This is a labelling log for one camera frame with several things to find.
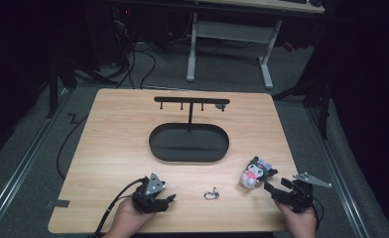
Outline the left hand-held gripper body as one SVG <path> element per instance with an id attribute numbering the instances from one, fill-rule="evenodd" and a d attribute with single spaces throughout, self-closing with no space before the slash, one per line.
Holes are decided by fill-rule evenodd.
<path id="1" fill-rule="evenodd" d="M 169 208 L 170 200 L 157 199 L 157 196 L 165 189 L 165 184 L 160 181 L 155 173 L 149 178 L 143 178 L 132 194 L 132 202 L 135 209 L 141 213 L 164 212 Z"/>

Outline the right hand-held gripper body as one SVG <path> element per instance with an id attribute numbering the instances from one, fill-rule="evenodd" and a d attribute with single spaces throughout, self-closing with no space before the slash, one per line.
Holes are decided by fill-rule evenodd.
<path id="1" fill-rule="evenodd" d="M 290 191 L 284 191 L 279 202 L 292 208 L 295 213 L 303 212 L 312 207 L 314 203 L 314 186 L 332 188 L 331 182 L 326 182 L 316 178 L 308 173 L 293 175 L 293 188 Z"/>

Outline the black and white plush toy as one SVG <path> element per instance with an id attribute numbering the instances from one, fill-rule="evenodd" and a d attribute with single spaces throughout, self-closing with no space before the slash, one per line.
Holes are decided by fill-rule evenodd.
<path id="1" fill-rule="evenodd" d="M 259 157 L 254 157 L 246 166 L 240 176 L 240 183 L 247 189 L 254 189 L 256 185 L 278 173 L 271 164 L 266 163 Z"/>

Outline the black hook rack with tray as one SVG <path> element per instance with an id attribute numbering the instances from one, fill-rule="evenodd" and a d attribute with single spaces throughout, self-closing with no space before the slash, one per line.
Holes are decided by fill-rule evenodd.
<path id="1" fill-rule="evenodd" d="M 213 124 L 194 123 L 194 108 L 205 104 L 229 104 L 229 99 L 156 96 L 156 102 L 180 103 L 189 106 L 187 123 L 164 123 L 150 134 L 151 153 L 159 160 L 169 163 L 215 163 L 221 160 L 229 148 L 229 137 L 225 130 Z"/>

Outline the person's right hand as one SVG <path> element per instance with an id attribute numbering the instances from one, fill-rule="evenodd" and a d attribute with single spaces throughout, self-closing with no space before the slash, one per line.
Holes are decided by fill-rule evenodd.
<path id="1" fill-rule="evenodd" d="M 275 202 L 285 217 L 286 225 L 293 238 L 316 238 L 317 218 L 311 208 L 301 213 L 293 212 L 286 204 Z"/>

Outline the person's left hand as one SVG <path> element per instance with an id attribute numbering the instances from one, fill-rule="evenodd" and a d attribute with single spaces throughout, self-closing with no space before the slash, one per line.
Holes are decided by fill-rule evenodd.
<path id="1" fill-rule="evenodd" d="M 130 238 L 136 234 L 155 213 L 140 213 L 131 198 L 125 198 L 118 206 L 110 229 L 102 238 Z"/>

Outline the black metal stand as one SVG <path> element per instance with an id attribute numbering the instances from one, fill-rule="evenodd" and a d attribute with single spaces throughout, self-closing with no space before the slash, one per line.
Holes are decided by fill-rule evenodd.
<path id="1" fill-rule="evenodd" d="M 49 104 L 49 118 L 53 118 L 59 108 L 59 81 L 62 82 L 66 89 L 75 90 L 77 87 L 77 80 L 74 74 L 75 70 L 82 71 L 91 78 L 104 84 L 114 84 L 114 81 L 105 76 L 91 70 L 89 67 L 80 65 L 72 59 L 65 57 L 54 57 L 50 65 L 50 104 Z"/>
<path id="2" fill-rule="evenodd" d="M 329 116 L 330 89 L 331 77 L 329 69 L 324 66 L 307 65 L 295 86 L 273 95 L 272 98 L 281 100 L 291 95 L 303 95 L 303 105 L 305 107 L 318 106 L 320 108 L 319 132 L 324 139 L 327 139 L 326 123 Z"/>

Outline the grey tape strip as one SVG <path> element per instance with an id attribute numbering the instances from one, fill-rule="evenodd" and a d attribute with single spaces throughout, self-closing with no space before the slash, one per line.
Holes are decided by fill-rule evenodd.
<path id="1" fill-rule="evenodd" d="M 50 199 L 47 202 L 47 208 L 54 208 L 54 207 L 64 207 L 68 208 L 69 206 L 69 200 L 62 200 L 62 199 Z"/>

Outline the dark computer tower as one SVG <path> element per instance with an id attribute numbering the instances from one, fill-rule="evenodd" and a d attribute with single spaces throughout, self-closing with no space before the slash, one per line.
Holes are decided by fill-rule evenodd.
<path id="1" fill-rule="evenodd" d="M 129 8 L 111 8 L 113 33 L 119 45 L 131 44 L 135 36 L 135 25 Z"/>

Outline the metal floor rail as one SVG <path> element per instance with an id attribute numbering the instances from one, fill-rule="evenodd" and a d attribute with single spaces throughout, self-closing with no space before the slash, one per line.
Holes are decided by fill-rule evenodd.
<path id="1" fill-rule="evenodd" d="M 37 104 L 15 127 L 0 152 L 0 222 L 32 169 L 38 154 L 61 111 L 73 96 L 62 89 L 54 114 L 50 112 L 50 93 L 44 92 Z"/>
<path id="2" fill-rule="evenodd" d="M 328 165 L 328 170 L 332 176 L 332 183 L 339 196 L 340 202 L 348 218 L 349 224 L 351 225 L 355 238 L 369 238 L 367 227 L 363 222 L 355 199 L 352 197 L 341 170 L 335 160 L 334 153 L 332 152 L 328 141 L 322 136 L 317 113 L 314 109 L 310 108 L 306 108 L 305 111 L 311 120 L 312 127 L 314 128 L 314 131 L 319 138 L 320 144 L 323 147 L 324 157 Z"/>

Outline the white metal frame desk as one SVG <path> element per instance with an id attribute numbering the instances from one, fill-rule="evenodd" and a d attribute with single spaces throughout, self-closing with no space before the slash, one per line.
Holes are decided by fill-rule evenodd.
<path id="1" fill-rule="evenodd" d="M 272 13 L 294 13 L 306 16 L 323 14 L 325 8 L 314 3 L 315 0 L 194 0 L 194 6 L 217 4 L 222 7 L 243 7 L 250 10 L 269 10 Z M 267 49 L 264 55 L 258 58 L 264 85 L 267 89 L 273 88 L 269 72 L 268 60 L 274 48 L 282 25 L 282 18 L 278 17 L 272 27 L 248 26 L 242 23 L 223 23 L 214 20 L 199 20 L 197 13 L 193 13 L 191 51 L 188 60 L 187 81 L 195 80 L 196 40 L 198 38 L 228 40 L 245 43 L 264 44 Z"/>

